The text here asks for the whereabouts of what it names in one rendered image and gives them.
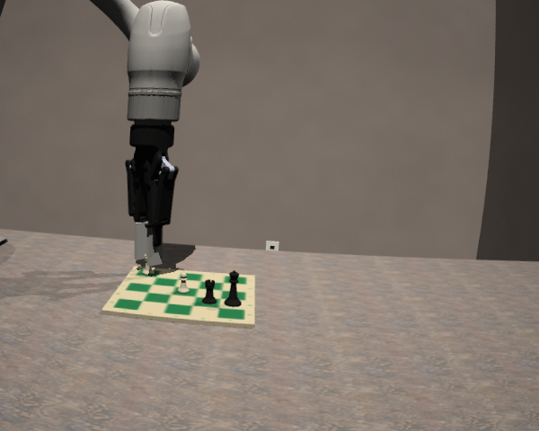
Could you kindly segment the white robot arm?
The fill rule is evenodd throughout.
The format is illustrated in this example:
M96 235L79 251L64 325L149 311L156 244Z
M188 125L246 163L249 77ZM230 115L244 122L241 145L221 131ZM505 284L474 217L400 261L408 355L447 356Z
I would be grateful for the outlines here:
M178 121L181 88L195 78L200 64L186 7L164 0L140 9L130 0L90 1L129 41L127 119L145 126L170 126Z

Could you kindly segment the white chess pawn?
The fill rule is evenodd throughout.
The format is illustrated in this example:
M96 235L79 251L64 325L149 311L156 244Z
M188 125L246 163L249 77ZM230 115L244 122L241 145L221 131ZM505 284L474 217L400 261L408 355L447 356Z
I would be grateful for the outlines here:
M190 292L190 290L188 289L187 285L186 285L186 280L187 280L187 274L185 272L182 272L181 273L181 286L180 288L178 289L178 292L181 293L181 294L187 294Z

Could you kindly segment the green and cream chessboard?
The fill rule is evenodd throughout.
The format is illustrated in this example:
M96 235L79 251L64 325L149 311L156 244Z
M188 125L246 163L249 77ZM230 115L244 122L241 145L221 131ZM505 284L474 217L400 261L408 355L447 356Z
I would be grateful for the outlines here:
M145 267L133 267L110 300L102 314L132 318L174 321L227 327L254 328L255 276L239 275L238 307L225 305L229 297L229 274L166 268L152 268L153 275L144 275ZM187 294L178 292L181 273L187 274ZM206 304L205 280L215 280L216 303Z

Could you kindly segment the white rook chess piece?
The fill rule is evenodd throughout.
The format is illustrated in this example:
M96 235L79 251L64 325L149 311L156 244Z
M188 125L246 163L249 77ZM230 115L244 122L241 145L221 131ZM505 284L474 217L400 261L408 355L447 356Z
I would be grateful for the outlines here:
M145 269L143 270L143 274L144 275L153 275L155 272L152 270L152 266L149 267L147 266L147 257L146 257L146 254L145 254L145 262L146 262L146 266L145 266Z

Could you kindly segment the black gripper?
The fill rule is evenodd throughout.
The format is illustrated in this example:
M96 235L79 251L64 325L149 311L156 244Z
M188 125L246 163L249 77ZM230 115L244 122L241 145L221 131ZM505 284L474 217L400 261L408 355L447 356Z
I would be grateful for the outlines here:
M135 221L135 259L145 258L147 238L149 267L163 264L163 225L171 222L174 182L179 171L168 163L167 150L173 146L173 139L173 126L130 127L129 144L136 151L134 158L125 162L128 214Z

